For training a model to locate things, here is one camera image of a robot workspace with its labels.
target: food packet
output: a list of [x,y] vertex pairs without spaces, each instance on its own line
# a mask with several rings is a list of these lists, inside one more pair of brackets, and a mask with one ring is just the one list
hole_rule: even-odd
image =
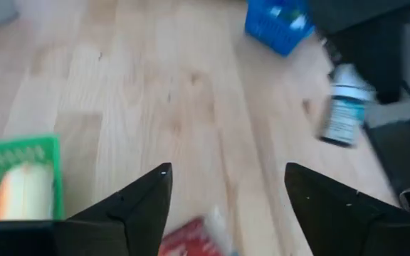
[[162,239],[159,256],[238,256],[218,208]]

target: wooden floor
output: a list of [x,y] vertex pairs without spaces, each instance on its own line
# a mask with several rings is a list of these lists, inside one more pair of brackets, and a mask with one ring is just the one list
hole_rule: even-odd
[[167,232],[218,206],[241,255],[311,255],[289,161],[394,203],[360,134],[314,138],[330,69],[243,32],[244,0],[20,0],[0,27],[0,138],[61,135],[68,215],[172,162]]

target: yellow food item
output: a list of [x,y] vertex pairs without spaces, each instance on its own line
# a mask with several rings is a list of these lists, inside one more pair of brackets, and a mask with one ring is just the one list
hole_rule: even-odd
[[53,172],[40,164],[8,170],[0,183],[0,220],[49,220],[53,207]]

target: green plastic basket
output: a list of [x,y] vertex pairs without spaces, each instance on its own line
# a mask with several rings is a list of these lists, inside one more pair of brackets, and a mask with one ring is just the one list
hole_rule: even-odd
[[53,219],[63,219],[63,183],[61,178],[58,137],[52,134],[42,137],[0,142],[0,181],[4,173],[12,166],[23,162],[36,162],[53,167],[55,196]]

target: blue crate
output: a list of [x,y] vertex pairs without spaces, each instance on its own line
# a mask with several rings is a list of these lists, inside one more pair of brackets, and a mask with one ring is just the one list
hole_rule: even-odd
[[305,29],[291,30],[287,21],[270,14],[273,6],[290,6],[306,11],[305,5],[298,0],[250,0],[245,30],[275,52],[287,56],[304,37],[312,33],[314,27],[308,21]]

